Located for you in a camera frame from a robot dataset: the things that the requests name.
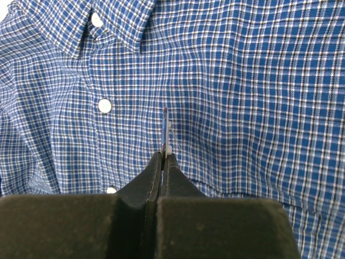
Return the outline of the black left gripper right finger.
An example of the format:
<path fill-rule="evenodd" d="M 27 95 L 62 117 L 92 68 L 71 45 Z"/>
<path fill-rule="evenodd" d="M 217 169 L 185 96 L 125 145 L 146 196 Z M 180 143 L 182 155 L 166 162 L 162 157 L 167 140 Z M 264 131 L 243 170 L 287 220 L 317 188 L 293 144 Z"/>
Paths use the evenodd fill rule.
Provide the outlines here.
<path fill-rule="evenodd" d="M 164 162 L 162 189 L 158 200 L 159 205 L 190 205 L 207 200 L 207 196 L 181 171 L 175 154 L 167 156 Z"/>

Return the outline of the blue checked shirt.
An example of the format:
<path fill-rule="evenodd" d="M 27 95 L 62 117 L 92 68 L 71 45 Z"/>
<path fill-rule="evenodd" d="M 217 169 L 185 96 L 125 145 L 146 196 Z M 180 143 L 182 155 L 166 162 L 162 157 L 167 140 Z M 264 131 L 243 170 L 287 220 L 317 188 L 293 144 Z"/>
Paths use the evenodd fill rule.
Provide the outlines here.
<path fill-rule="evenodd" d="M 344 258 L 344 1 L 13 1 L 1 196 L 113 194 L 161 148 L 210 197 L 266 197 Z"/>

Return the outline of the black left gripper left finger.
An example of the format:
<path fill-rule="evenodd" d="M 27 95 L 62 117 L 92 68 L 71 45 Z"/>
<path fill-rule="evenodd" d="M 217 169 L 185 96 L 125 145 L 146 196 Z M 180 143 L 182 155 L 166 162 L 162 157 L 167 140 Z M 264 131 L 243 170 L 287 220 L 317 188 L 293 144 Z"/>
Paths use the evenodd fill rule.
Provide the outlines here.
<path fill-rule="evenodd" d="M 156 152 L 145 169 L 115 195 L 131 208 L 142 208 L 148 202 L 155 202 L 161 188 L 161 169 L 162 154 Z"/>

